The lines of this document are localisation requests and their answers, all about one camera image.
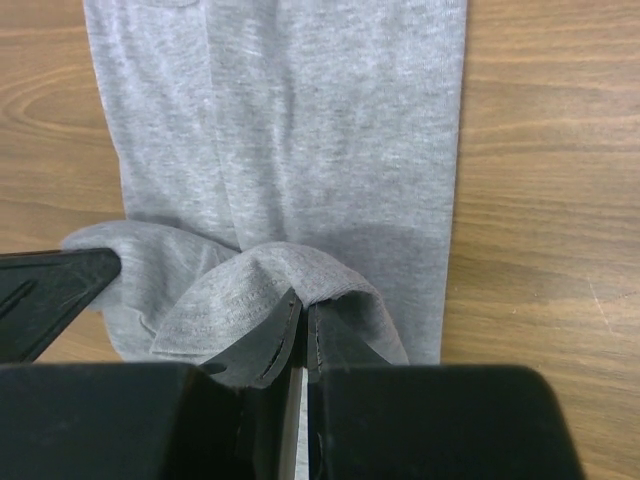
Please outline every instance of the gray fabric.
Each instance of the gray fabric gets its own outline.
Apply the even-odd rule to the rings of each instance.
[[[123,259],[94,304],[115,348],[200,361],[293,285],[344,295],[386,358],[437,362],[465,9],[85,0],[128,220],[65,247]]]

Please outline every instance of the brown wood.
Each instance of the brown wood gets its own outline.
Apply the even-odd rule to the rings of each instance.
[[[477,1],[467,49],[443,359],[536,368],[638,479],[640,3]],[[0,61],[0,252],[121,218],[80,2],[2,2]],[[116,358],[95,314],[43,355]]]

